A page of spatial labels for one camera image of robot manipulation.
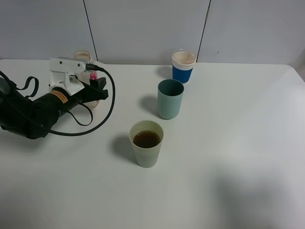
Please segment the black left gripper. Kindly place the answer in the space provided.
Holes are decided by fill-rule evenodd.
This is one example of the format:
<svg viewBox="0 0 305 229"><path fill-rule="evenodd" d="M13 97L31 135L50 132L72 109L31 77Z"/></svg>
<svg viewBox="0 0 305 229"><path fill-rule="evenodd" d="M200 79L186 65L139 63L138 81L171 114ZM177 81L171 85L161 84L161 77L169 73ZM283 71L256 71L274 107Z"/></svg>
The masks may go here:
<svg viewBox="0 0 305 229"><path fill-rule="evenodd" d="M108 90L104 90L106 78L90 79L90 83L84 83L80 80L70 80L68 84L68 111L77 105L91 104L93 107L100 100L106 100L109 97Z"/></svg>

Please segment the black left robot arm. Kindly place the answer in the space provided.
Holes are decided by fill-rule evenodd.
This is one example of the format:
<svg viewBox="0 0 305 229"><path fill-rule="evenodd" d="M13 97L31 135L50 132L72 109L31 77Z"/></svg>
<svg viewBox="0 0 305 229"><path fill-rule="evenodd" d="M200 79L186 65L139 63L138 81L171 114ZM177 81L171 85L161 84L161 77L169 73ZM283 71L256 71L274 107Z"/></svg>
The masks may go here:
<svg viewBox="0 0 305 229"><path fill-rule="evenodd" d="M106 78L91 80L90 84L84 83L84 89L75 95L60 87L54 87L45 95L31 100L39 88L39 80L30 76L24 85L29 87L34 81L34 90L31 95L23 96L16 84L4 73L0 74L0 126L3 130L24 136L28 139L38 139L47 134L59 136L82 136L89 134L101 127L110 117L109 112L104 120L94 128L80 133L64 133L54 131L52 127L64 114L70 113L74 107L95 100L108 98L108 90L105 89Z"/></svg>

